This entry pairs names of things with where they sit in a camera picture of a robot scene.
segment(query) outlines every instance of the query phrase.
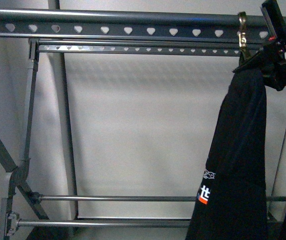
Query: metal hook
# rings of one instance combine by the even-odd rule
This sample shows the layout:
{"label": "metal hook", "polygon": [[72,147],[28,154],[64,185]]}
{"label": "metal hook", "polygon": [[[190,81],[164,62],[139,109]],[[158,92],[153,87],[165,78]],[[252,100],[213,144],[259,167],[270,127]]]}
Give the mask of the metal hook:
{"label": "metal hook", "polygon": [[246,61],[251,57],[251,54],[247,48],[247,39],[246,39],[246,31],[247,31],[247,16],[244,11],[238,13],[238,19],[240,22],[240,27],[239,27],[239,47],[241,50],[241,59],[240,59],[240,64],[243,61]]}

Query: black jacket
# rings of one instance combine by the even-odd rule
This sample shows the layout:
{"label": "black jacket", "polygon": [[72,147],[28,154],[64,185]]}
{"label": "black jacket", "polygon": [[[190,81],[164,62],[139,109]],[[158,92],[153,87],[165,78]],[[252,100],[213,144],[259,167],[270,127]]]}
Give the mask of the black jacket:
{"label": "black jacket", "polygon": [[266,240],[266,89],[236,73],[222,103],[186,240]]}

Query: metal rack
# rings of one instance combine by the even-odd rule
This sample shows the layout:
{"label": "metal rack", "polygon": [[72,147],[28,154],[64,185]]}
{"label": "metal rack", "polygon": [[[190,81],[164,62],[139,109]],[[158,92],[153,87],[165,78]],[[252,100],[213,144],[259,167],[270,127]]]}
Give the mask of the metal rack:
{"label": "metal rack", "polygon": [[[239,57],[237,15],[0,9],[0,37],[30,38],[28,78],[23,119],[22,165],[17,166],[0,140],[0,163],[8,173],[8,197],[2,199],[0,240],[18,227],[145,227],[185,228],[189,219],[94,219],[50,221],[41,201],[193,202],[193,196],[44,196],[33,192],[26,179],[33,102],[40,53],[155,54]],[[262,16],[248,16],[247,46],[255,53],[268,38]],[[12,212],[15,188],[40,220],[21,220]],[[268,197],[286,201],[286,197]]]}

